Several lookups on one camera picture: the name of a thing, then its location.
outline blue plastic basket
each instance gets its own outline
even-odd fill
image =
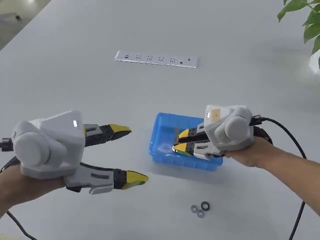
[[[172,150],[175,138],[175,127],[178,127],[182,132],[185,129],[195,128],[203,122],[203,118],[199,117],[158,113],[149,144],[149,154],[152,156],[153,161],[207,171],[216,170],[217,167],[223,163],[222,157],[213,157],[210,160],[204,160],[195,156],[181,155]]]

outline white power strip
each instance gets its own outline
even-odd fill
[[[196,69],[198,66],[198,58],[196,56],[175,56],[169,54],[152,54],[130,51],[118,51],[115,56],[116,61],[153,64],[162,66],[182,67]]]

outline wrist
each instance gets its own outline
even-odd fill
[[[288,154],[288,152],[272,146],[268,152],[258,159],[256,166],[269,172],[274,165],[279,164]]]

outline white table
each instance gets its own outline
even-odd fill
[[[226,159],[216,172],[152,162],[156,114],[202,117],[207,104],[278,119],[319,160],[320,81],[308,69],[308,14],[276,18],[281,0],[53,0],[0,52],[1,137],[22,120],[69,109],[132,133],[86,149],[92,165],[136,170],[147,184],[91,196],[57,190],[12,212],[39,240],[286,240],[301,200],[267,172]],[[118,50],[194,55],[198,69],[116,62]],[[274,143],[298,153],[264,124]],[[4,164],[11,155],[1,155]],[[211,203],[199,219],[190,206]],[[306,207],[297,240],[319,238]],[[21,235],[8,217],[0,232]]]

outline human hand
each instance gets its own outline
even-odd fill
[[[20,165],[14,165],[0,174],[0,202],[9,209],[65,186],[62,178],[40,180],[24,176],[20,171]]]
[[[283,153],[285,153],[283,150],[273,146],[264,138],[254,137],[254,142],[251,146],[242,150],[228,151],[225,156],[233,158],[247,167],[264,168],[269,159],[274,159],[274,156],[282,155]]]

